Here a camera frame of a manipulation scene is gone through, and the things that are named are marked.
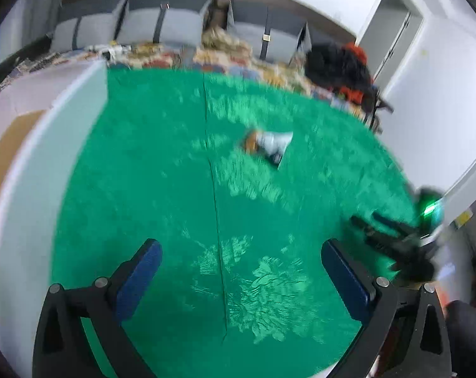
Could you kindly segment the white cardboard box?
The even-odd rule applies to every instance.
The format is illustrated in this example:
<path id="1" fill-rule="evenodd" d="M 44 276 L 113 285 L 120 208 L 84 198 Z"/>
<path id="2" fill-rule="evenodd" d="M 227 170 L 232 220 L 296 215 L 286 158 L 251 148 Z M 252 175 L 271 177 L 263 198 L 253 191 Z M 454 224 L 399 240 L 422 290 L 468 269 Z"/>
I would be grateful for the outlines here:
<path id="1" fill-rule="evenodd" d="M 29 133 L 0 189 L 0 352 L 19 377 L 32 375 L 67 184 L 107 99 L 106 64 L 86 63 Z"/>

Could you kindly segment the green patterned cloth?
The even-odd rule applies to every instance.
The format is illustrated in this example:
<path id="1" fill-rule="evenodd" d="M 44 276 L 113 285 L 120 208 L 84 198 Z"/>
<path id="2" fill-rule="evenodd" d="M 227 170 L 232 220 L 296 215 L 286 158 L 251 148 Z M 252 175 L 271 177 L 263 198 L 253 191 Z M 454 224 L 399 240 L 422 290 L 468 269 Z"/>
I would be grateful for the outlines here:
<path id="1" fill-rule="evenodd" d="M 109 276 L 148 238 L 162 264 L 124 325 L 160 377 L 309 377 L 359 330 L 320 259 L 336 238 L 368 270 L 390 260 L 352 229 L 414 224 L 393 158 L 357 119 L 240 78 L 113 68 L 64 197 L 53 281 Z M 293 132 L 278 168 L 249 131 Z"/>

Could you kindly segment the left grey pillow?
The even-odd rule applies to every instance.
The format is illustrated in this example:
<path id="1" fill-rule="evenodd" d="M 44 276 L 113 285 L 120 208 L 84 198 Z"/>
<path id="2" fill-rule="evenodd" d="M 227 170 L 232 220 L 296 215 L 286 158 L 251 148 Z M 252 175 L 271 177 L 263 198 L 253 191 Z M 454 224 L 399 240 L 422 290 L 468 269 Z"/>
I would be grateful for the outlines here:
<path id="1" fill-rule="evenodd" d="M 118 34 L 129 0 L 81 0 L 63 4 L 50 52 L 66 52 L 108 44 Z"/>

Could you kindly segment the white triangular snack packet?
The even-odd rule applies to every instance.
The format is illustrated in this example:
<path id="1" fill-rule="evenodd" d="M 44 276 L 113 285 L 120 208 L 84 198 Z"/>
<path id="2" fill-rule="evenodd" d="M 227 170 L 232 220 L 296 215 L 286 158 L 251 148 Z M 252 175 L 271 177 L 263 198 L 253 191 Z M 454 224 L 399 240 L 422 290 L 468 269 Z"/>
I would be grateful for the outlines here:
<path id="1" fill-rule="evenodd" d="M 259 153 L 262 154 L 272 166 L 278 168 L 292 140 L 292 131 L 260 131 L 257 134 L 256 143 Z"/>

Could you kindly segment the folded beige cloth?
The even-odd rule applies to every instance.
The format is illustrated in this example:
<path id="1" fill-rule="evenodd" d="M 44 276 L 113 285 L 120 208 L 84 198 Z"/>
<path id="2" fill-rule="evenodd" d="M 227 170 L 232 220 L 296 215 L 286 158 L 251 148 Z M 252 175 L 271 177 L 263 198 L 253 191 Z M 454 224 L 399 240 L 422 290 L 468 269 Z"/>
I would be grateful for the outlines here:
<path id="1" fill-rule="evenodd" d="M 214 26 L 203 32 L 201 43 L 206 49 L 227 52 L 228 54 L 252 56 L 251 46 L 244 40 L 234 37 L 219 26 Z"/>

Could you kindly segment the black and orange clothes pile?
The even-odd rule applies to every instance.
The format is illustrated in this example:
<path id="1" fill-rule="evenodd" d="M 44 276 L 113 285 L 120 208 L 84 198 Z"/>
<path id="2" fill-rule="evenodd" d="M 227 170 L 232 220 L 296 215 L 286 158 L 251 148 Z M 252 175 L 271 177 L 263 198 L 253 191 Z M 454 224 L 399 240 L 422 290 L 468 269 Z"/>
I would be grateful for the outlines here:
<path id="1" fill-rule="evenodd" d="M 377 109 L 394 112 L 375 85 L 365 51 L 354 43 L 314 44 L 305 56 L 305 76 L 315 85 L 361 107 L 364 113 Z"/>

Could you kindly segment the small orange bun packet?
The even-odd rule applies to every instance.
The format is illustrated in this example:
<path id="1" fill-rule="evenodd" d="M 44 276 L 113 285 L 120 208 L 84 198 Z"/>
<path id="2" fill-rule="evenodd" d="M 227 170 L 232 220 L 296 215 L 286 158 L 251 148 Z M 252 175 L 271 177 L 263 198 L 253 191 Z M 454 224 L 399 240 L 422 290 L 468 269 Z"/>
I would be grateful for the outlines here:
<path id="1" fill-rule="evenodd" d="M 247 154 L 257 154 L 259 151 L 258 138 L 261 133 L 262 131 L 252 130 L 246 134 L 242 142 L 242 148 Z"/>

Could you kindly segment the grey pillow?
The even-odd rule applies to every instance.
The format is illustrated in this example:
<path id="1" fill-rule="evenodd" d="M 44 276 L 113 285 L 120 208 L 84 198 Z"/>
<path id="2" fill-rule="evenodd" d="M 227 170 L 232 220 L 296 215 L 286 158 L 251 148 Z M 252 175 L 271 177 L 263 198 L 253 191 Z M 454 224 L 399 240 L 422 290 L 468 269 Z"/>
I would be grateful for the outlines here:
<path id="1" fill-rule="evenodd" d="M 108 44 L 118 34 L 129 0 L 81 0 L 63 4 L 50 52 L 66 52 Z"/>
<path id="2" fill-rule="evenodd" d="M 129 0 L 117 36 L 120 44 L 201 44 L 204 17 L 212 0 Z"/>
<path id="3" fill-rule="evenodd" d="M 285 9 L 229 0 L 227 33 L 248 43 L 258 60 L 289 63 L 301 45 L 306 24 L 306 19 Z"/>

